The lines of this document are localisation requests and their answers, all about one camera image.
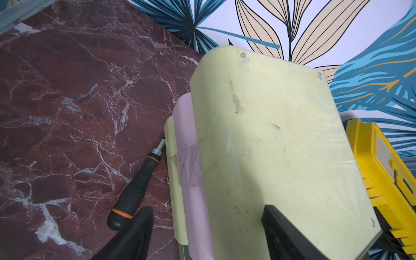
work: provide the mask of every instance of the black screwdriver handle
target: black screwdriver handle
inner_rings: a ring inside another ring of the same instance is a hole
[[[107,218],[108,227],[113,230],[120,230],[133,218],[144,198],[150,176],[159,164],[160,159],[161,157],[154,153],[150,153],[147,156],[143,167],[123,188],[117,198],[113,210]]]

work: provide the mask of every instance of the orange ring on handle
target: orange ring on handle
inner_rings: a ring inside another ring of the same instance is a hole
[[[123,211],[118,210],[118,209],[115,209],[115,208],[113,208],[113,212],[119,214],[120,216],[123,216],[125,218],[128,218],[128,219],[132,219],[133,218],[133,216],[131,216],[131,215],[127,214],[127,213],[124,213]]]
[[[156,160],[155,158],[153,158],[152,156],[148,156],[147,158],[152,158],[153,160],[157,161],[157,163],[160,163],[158,160]]]

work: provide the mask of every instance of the gray wall trim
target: gray wall trim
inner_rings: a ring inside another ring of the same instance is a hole
[[[10,9],[0,12],[0,35],[10,30],[15,24],[29,18],[56,0],[22,0]]]

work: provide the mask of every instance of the yellow plastic case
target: yellow plastic case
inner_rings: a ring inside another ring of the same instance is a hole
[[[371,203],[416,259],[416,179],[376,123],[350,120],[347,136]]]

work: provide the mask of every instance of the red marble surface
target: red marble surface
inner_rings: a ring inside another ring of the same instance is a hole
[[[200,55],[126,0],[58,1],[0,36],[0,254],[89,259]],[[178,259],[166,158],[148,259]]]

